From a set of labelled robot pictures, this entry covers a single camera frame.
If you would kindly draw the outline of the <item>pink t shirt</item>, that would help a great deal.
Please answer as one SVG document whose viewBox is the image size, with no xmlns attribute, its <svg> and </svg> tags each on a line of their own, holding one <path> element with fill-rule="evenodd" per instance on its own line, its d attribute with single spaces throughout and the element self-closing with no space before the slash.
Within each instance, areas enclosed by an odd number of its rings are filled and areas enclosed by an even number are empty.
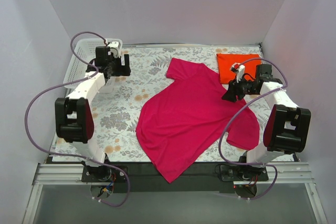
<svg viewBox="0 0 336 224">
<path fill-rule="evenodd" d="M 194 163 L 223 132 L 228 144 L 251 150 L 259 143 L 259 123 L 245 101 L 222 100 L 219 74 L 202 63 L 172 59 L 172 83 L 141 109 L 136 136 L 151 162 Z"/>
</svg>

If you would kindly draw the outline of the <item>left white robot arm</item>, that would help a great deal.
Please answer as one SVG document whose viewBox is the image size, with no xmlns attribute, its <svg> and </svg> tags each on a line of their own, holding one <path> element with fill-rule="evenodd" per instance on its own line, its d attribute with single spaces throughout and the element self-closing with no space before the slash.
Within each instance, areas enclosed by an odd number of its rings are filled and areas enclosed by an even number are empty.
<svg viewBox="0 0 336 224">
<path fill-rule="evenodd" d="M 81 82 L 65 98 L 55 101 L 56 134 L 71 143 L 86 159 L 82 161 L 89 175 L 100 182 L 111 178 L 112 169 L 107 154 L 93 140 L 94 121 L 90 105 L 106 83 L 131 73 L 129 56 L 121 55 L 121 44 L 113 41 L 95 49 L 95 57 L 89 62 L 85 81 Z"/>
</svg>

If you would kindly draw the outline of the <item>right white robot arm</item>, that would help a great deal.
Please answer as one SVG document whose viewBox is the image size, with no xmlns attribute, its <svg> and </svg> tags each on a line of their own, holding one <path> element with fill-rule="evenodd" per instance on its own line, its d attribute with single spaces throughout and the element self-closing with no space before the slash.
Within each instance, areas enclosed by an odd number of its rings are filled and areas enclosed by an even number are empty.
<svg viewBox="0 0 336 224">
<path fill-rule="evenodd" d="M 295 104 L 287 95 L 285 79 L 272 75 L 270 64 L 259 64 L 256 76 L 247 80 L 245 66 L 234 63 L 231 72 L 235 74 L 228 84 L 228 90 L 222 99 L 229 102 L 242 100 L 246 95 L 258 95 L 265 98 L 271 113 L 262 136 L 263 141 L 250 151 L 246 151 L 237 162 L 228 162 L 219 166 L 220 180 L 267 179 L 266 165 L 275 158 L 300 153 L 304 150 L 311 112 Z"/>
</svg>

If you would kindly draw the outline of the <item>white plastic basket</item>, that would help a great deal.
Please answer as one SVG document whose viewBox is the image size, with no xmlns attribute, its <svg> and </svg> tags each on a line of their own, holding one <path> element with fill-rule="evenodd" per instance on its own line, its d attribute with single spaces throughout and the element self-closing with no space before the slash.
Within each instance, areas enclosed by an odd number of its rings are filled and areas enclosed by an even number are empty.
<svg viewBox="0 0 336 224">
<path fill-rule="evenodd" d="M 109 46 L 116 46 L 116 49 L 113 49 L 112 52 L 118 52 L 118 57 L 121 61 L 121 66 L 126 66 L 126 60 L 122 53 L 122 46 L 123 42 L 121 39 L 115 38 L 107 38 L 107 42 Z M 90 60 L 94 59 L 96 54 L 96 47 L 104 46 L 103 40 L 100 38 L 87 38 L 87 39 L 80 39 L 75 46 L 76 54 L 84 61 L 89 62 Z M 72 55 L 70 59 L 69 66 L 67 68 L 64 83 L 76 81 L 82 79 L 86 73 L 87 65 L 81 62 L 75 55 Z M 116 77 L 111 77 L 107 82 L 106 85 L 103 86 L 99 92 L 102 93 L 111 93 L 114 88 Z"/>
</svg>

